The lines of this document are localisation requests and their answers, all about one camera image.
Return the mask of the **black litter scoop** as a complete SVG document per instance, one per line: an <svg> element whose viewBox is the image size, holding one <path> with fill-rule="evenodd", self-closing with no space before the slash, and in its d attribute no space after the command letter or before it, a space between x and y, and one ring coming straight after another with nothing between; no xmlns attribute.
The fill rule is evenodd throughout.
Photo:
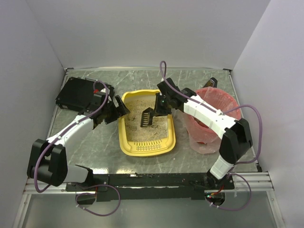
<svg viewBox="0 0 304 228"><path fill-rule="evenodd" d="M145 109L142 112L142 116L141 116L141 127L148 127L148 126L152 126L152 121L153 121L153 117L157 116L158 113L152 109L151 107Z"/></svg>

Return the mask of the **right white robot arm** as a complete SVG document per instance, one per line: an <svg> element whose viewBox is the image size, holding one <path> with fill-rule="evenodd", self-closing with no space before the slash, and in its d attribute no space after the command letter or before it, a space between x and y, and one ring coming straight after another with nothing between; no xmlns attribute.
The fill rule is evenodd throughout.
<svg viewBox="0 0 304 228"><path fill-rule="evenodd" d="M165 116L172 109L180 110L205 124L221 139L219 156L208 171L216 182L228 176L229 171L252 147L252 136L247 120L224 114L205 102L189 88L180 90L171 78L157 85L156 103L151 117Z"/></svg>

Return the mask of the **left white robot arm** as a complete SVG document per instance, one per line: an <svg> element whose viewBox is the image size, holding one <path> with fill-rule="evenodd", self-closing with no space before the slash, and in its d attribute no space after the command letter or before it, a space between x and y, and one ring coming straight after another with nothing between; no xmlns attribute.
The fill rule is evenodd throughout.
<svg viewBox="0 0 304 228"><path fill-rule="evenodd" d="M68 182L89 182L93 171L79 165L70 166L67 153L99 124L112 123L129 113L120 96L96 92L67 127L46 140L37 139L32 144L27 168L27 176L34 180L36 191L41 192L38 181L56 187Z"/></svg>

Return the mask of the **yellow litter box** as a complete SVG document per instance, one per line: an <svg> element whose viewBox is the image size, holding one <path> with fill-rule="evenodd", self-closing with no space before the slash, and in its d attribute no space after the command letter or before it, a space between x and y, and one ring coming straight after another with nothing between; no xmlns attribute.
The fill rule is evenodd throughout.
<svg viewBox="0 0 304 228"><path fill-rule="evenodd" d="M122 96L123 103L127 103L136 98L156 97L158 89L142 89L124 93ZM119 144L121 150L129 156L149 157L157 156L170 152L176 144L175 129L172 115L167 116L167 132L168 136L154 141L133 142L127 140L125 116L118 119Z"/></svg>

